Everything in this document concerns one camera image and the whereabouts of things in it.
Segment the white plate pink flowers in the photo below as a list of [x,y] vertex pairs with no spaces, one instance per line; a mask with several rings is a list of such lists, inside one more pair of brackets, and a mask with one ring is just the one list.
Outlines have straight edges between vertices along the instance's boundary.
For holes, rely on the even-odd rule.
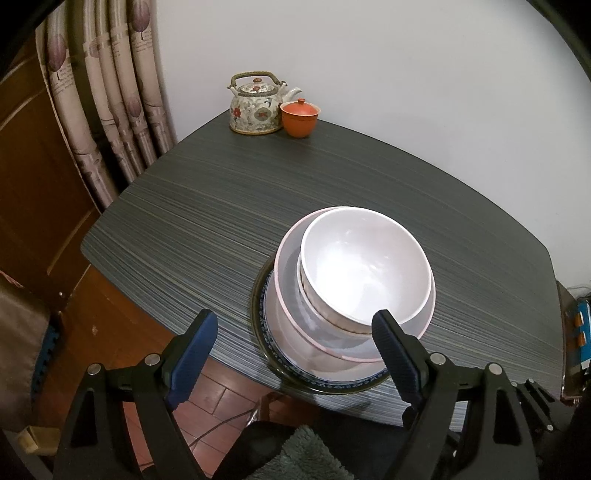
[[383,361],[358,362],[342,359],[322,351],[305,340],[280,307],[273,282],[264,294],[263,314],[274,344],[279,348],[280,353],[297,368],[298,373],[307,373],[314,380],[332,384],[373,381],[380,375],[388,374]]

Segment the blue floral porcelain plate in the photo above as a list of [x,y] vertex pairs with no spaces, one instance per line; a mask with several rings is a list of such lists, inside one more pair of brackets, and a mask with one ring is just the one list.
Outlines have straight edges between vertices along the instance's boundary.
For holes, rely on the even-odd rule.
[[305,369],[297,364],[296,359],[287,356],[280,348],[279,342],[273,337],[270,323],[266,319],[266,291],[270,288],[271,274],[273,274],[274,257],[270,256],[263,264],[256,276],[250,294],[249,309],[250,323],[252,323],[253,337],[259,345],[260,351],[266,359],[266,365],[273,371],[280,381],[294,388],[308,393],[321,395],[348,395],[366,391],[380,385],[390,376],[386,368],[370,368],[369,372],[361,370],[360,365],[345,370],[328,370],[328,367],[342,367],[344,362],[328,355],[322,355],[325,360],[321,369]]

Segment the pink bowl white inside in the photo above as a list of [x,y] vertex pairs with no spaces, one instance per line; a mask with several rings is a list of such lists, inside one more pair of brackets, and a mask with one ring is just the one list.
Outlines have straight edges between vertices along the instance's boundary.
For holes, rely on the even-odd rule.
[[[358,362],[382,361],[372,333],[369,335],[355,335],[335,328],[315,314],[308,302],[301,295],[297,278],[297,259],[300,253],[301,237],[311,221],[322,213],[334,207],[318,210],[298,220],[287,234],[283,236],[280,247],[277,248],[273,264],[274,289],[279,297],[280,307],[287,315],[297,332],[315,347],[339,357]],[[421,338],[431,323],[436,305],[436,284],[434,276],[434,293],[424,309],[408,323],[401,325],[407,334]]]

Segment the large white bowl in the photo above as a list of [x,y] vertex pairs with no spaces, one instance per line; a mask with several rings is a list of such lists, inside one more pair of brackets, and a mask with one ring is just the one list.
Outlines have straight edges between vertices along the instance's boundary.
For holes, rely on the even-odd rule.
[[335,207],[315,218],[301,237],[298,258],[325,303],[369,326],[380,310],[408,323],[434,293],[433,270],[418,240],[367,208]]

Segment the small white ribbed bowl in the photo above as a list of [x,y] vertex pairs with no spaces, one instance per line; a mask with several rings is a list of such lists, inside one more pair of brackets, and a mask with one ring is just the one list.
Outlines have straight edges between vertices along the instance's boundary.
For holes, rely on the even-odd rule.
[[307,276],[304,274],[304,267],[301,265],[301,259],[297,259],[297,278],[298,286],[301,289],[301,295],[308,302],[311,309],[315,311],[318,317],[339,328],[355,335],[369,335],[370,326],[356,322],[348,317],[339,314],[339,312],[332,309],[325,301],[315,293],[314,288],[308,282]]

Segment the grey fluffy cloth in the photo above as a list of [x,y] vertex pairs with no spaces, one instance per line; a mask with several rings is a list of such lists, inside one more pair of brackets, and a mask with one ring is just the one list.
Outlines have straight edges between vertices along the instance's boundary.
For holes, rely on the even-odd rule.
[[283,443],[279,454],[247,478],[353,480],[355,475],[346,470],[310,427],[301,426]]

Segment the floral ceramic teapot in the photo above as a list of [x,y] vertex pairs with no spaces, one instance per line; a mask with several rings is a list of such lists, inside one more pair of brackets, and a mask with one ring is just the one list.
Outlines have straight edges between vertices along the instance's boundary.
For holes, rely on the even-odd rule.
[[230,78],[233,97],[229,128],[242,135],[266,135],[281,128],[280,105],[293,101],[300,88],[290,89],[270,71],[246,71]]

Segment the orange lidded tea cup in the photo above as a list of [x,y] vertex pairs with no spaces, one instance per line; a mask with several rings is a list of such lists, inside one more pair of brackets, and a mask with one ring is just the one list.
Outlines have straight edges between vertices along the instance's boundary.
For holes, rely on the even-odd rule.
[[301,139],[311,135],[318,122],[321,109],[304,98],[280,105],[283,129],[291,137]]

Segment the patterned beige curtain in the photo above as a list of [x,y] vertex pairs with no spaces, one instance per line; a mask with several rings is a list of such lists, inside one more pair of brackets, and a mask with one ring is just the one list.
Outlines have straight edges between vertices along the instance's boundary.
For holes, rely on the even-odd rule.
[[35,43],[58,126],[94,202],[172,149],[149,1],[62,1]]

